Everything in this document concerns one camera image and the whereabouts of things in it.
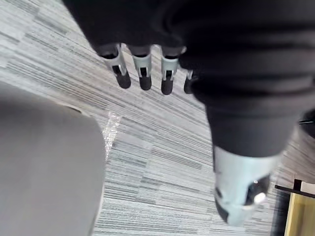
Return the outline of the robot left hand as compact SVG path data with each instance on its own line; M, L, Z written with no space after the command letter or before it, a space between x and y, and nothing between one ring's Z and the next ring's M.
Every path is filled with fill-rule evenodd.
M302 114L315 105L312 0L66 0L64 5L121 88L131 79L127 45L143 90L159 45L161 92L204 104L213 144L215 203L242 225L266 199L270 175Z

